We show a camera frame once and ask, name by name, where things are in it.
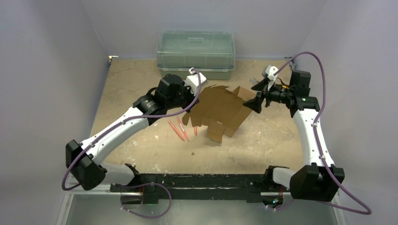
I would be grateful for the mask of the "brown cardboard box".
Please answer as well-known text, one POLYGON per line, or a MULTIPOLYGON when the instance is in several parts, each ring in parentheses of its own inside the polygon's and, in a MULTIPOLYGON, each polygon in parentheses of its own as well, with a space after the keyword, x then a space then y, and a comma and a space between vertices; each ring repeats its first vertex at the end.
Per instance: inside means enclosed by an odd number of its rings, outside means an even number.
POLYGON ((212 85, 202 90, 199 102, 182 117, 184 125, 207 127, 207 137, 222 143, 223 136, 231 138, 252 110, 243 103, 254 98, 255 93, 238 86, 228 90, 228 86, 212 85))

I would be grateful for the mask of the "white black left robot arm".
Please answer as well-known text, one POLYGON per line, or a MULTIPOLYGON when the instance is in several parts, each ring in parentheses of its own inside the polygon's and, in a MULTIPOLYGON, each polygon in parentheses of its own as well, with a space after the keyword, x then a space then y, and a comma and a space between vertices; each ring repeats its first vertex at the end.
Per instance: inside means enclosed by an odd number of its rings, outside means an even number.
POLYGON ((169 117, 168 110, 181 108, 179 113, 189 112, 198 103, 201 87, 207 78, 192 71, 186 79, 167 74, 158 86, 151 88, 116 121, 96 135, 66 144, 67 171, 62 180, 62 189, 69 191, 77 187, 89 191, 101 183, 121 184, 127 191, 139 188, 137 171, 130 165, 104 164, 105 158, 135 133, 151 126, 161 118, 169 117))

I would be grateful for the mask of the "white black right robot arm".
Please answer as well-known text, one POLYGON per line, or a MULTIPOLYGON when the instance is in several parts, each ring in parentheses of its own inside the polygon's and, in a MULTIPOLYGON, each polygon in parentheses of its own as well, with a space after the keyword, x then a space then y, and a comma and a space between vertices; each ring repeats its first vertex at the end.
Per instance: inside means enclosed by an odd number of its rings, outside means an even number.
POLYGON ((321 108, 318 99, 309 95, 311 75, 305 71, 292 72, 289 84, 277 84, 277 71, 275 66, 266 68, 263 80, 252 86, 255 97, 243 105, 256 113, 261 112, 263 103, 265 107, 272 102, 286 105, 300 136, 304 166, 296 172, 287 167, 269 166, 261 184, 270 191, 284 186, 294 199, 331 202, 345 173, 343 168, 335 166, 328 153, 317 117, 321 108))

